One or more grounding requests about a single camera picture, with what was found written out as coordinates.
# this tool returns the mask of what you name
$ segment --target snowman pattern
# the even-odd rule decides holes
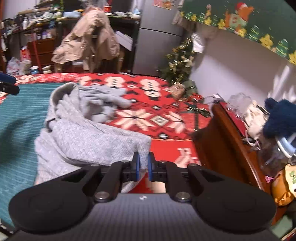
[[[148,80],[142,79],[140,81],[141,85],[143,86],[142,89],[144,90],[145,95],[147,95],[150,100],[158,100],[161,96],[159,83],[156,80]]]
[[[122,88],[123,83],[125,82],[124,78],[121,77],[108,77],[105,79],[106,85],[111,88]]]

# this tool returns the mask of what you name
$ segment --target wooden drawer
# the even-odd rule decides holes
[[[38,56],[39,56],[40,64],[42,66],[53,64],[53,62],[51,61],[52,53],[40,54]],[[38,66],[37,58],[35,55],[31,56],[31,61],[32,61],[32,66],[34,66],[34,65]]]
[[[36,48],[38,55],[44,53],[52,53],[54,51],[54,40],[55,38],[37,40]],[[35,55],[33,42],[28,43],[28,48],[30,50],[31,57]]]

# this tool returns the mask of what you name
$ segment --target christmas tablecloth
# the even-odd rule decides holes
[[[75,82],[81,85],[106,85],[126,88],[123,96],[132,102],[129,109],[118,109],[115,119],[107,125],[140,132],[152,138],[151,151],[156,160],[175,162],[179,167],[189,163],[200,164],[190,132],[185,128],[179,113],[179,104],[170,92],[167,83],[156,77],[130,74],[58,73],[17,77],[17,85],[33,83]],[[0,93],[0,103],[6,95]],[[199,128],[207,126],[209,118],[201,116]]]

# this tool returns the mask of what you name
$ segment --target santa hat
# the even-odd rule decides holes
[[[236,11],[243,9],[244,7],[248,7],[245,3],[239,2],[235,8]]]

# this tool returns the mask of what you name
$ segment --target red cup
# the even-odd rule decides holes
[[[104,6],[104,12],[111,12],[112,6]]]

